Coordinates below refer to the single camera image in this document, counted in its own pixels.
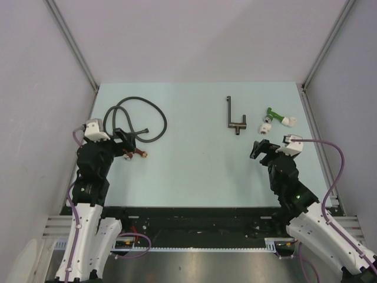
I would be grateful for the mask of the dark red brass faucet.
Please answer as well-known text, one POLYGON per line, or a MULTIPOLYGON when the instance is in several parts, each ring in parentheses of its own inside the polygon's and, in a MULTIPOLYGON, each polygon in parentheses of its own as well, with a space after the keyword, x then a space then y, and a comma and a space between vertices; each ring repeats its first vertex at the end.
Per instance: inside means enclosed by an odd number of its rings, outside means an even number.
POLYGON ((140 149, 135 149, 133 152, 127 152, 126 150, 124 150, 123 157, 126 160, 131 160, 136 154, 141 156, 142 158, 146 158, 148 156, 147 152, 140 149))

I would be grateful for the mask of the white plastic elbow fitting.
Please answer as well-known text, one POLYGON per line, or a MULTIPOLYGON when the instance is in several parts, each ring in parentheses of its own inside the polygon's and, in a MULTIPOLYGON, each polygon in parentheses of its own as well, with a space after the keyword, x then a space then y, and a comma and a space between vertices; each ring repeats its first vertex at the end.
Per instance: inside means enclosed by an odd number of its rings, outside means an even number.
POLYGON ((271 130, 272 125, 269 123, 263 123, 259 128, 259 134, 265 135, 271 130))

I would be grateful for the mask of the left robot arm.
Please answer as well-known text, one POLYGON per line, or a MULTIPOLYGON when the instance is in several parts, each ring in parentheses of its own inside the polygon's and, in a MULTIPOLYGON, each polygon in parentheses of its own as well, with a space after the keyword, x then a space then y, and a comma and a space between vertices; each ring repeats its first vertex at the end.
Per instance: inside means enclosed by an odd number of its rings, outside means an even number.
POLYGON ((85 144, 77 150, 77 177, 67 193, 72 208, 70 234, 54 282, 102 282, 116 237, 130 229, 130 221, 120 212, 103 215, 114 159, 136 150, 135 134, 120 128, 113 133, 112 137, 99 130, 86 134, 85 144))

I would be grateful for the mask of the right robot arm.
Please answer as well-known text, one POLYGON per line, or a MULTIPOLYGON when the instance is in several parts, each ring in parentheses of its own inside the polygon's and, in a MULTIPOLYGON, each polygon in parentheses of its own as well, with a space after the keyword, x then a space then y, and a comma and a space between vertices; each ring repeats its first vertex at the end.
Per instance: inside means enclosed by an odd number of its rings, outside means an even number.
POLYGON ((277 236, 287 234, 307 246, 333 269, 342 282, 376 282, 376 254, 343 228, 323 202, 299 180, 295 158, 305 140, 288 135, 279 146, 266 139, 256 141, 250 154, 266 166, 271 191, 280 203, 280 212, 272 221, 277 236))

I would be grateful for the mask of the green faucet with elbow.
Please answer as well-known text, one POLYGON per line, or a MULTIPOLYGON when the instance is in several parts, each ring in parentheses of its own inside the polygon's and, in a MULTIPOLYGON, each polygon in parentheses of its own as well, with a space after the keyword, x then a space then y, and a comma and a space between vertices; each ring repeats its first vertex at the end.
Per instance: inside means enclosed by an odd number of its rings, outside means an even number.
POLYGON ((273 120, 278 120, 282 125, 287 127, 294 127, 297 123, 297 118, 281 116, 274 112, 271 107, 268 107, 263 121, 267 124, 271 124, 273 120))

